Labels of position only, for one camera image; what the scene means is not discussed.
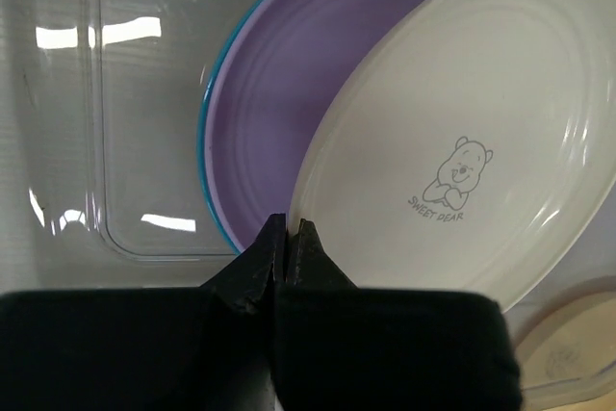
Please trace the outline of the purple plastic plate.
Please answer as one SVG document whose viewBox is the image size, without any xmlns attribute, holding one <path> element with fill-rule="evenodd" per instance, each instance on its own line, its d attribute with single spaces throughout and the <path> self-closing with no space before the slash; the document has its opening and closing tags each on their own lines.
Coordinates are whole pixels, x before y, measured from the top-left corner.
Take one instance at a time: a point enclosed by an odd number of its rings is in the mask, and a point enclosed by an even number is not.
<svg viewBox="0 0 616 411">
<path fill-rule="evenodd" d="M 208 137 L 211 184 L 243 252 L 289 210 L 307 147 L 365 55 L 424 0 L 265 0 L 222 76 Z"/>
</svg>

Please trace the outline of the cream plastic plate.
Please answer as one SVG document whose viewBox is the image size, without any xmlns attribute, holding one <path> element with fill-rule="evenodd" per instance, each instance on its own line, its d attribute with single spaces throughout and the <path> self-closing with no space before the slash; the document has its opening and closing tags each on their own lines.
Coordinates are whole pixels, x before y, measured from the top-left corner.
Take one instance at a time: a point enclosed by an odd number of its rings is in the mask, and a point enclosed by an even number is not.
<svg viewBox="0 0 616 411">
<path fill-rule="evenodd" d="M 615 0 L 427 0 L 334 98 L 288 227 L 357 286 L 509 309 L 614 182 Z"/>
</svg>

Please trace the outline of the orange plastic plate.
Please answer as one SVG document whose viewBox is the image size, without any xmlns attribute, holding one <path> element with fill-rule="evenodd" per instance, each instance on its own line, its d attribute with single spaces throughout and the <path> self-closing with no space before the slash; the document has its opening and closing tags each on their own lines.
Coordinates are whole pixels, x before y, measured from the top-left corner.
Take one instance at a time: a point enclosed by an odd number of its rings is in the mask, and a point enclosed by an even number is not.
<svg viewBox="0 0 616 411">
<path fill-rule="evenodd" d="M 514 336 L 526 389 L 615 371 L 615 278 L 596 278 L 553 299 Z"/>
</svg>

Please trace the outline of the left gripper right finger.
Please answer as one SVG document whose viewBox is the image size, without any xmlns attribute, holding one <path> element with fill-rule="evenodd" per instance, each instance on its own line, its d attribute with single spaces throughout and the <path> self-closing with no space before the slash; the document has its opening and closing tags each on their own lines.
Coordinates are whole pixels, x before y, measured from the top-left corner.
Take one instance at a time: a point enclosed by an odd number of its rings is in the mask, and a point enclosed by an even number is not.
<svg viewBox="0 0 616 411">
<path fill-rule="evenodd" d="M 295 234 L 273 315 L 273 384 L 286 410 L 518 410 L 521 372 L 496 301 L 359 289 L 315 225 Z"/>
</svg>

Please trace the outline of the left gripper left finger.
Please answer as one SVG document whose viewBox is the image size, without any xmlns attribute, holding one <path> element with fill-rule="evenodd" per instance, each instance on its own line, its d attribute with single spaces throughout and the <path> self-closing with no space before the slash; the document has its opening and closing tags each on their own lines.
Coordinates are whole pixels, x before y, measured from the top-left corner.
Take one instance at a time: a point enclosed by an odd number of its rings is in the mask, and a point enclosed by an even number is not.
<svg viewBox="0 0 616 411">
<path fill-rule="evenodd" d="M 197 287 L 1 298 L 5 410 L 271 410 L 267 358 L 286 220 Z"/>
</svg>

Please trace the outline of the white watermelon pattern plate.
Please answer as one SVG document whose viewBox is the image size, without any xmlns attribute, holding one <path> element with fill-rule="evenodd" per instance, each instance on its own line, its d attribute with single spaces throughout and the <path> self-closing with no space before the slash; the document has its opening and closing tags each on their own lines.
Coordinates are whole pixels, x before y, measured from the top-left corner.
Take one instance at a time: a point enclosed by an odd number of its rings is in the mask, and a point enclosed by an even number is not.
<svg viewBox="0 0 616 411">
<path fill-rule="evenodd" d="M 265 0 L 255 0 L 252 3 L 252 5 L 240 17 L 219 49 L 203 91 L 196 123 L 196 172 L 203 201 L 207 207 L 209 216 L 211 217 L 214 226 L 223 238 L 224 242 L 230 248 L 230 254 L 234 256 L 240 255 L 242 251 L 238 248 L 235 238 L 232 238 L 231 234 L 227 231 L 225 218 L 219 211 L 218 202 L 215 199 L 215 188 L 211 184 L 211 162 L 207 160 L 211 144 L 208 140 L 208 137 L 210 136 L 209 128 L 211 126 L 212 113 L 216 110 L 218 104 L 216 99 L 218 98 L 222 76 L 226 72 L 225 66 L 228 62 L 227 58 L 231 54 L 238 36 L 242 33 L 244 25 L 250 20 L 250 17 L 253 16 L 254 12 L 260 8 L 264 1 Z"/>
</svg>

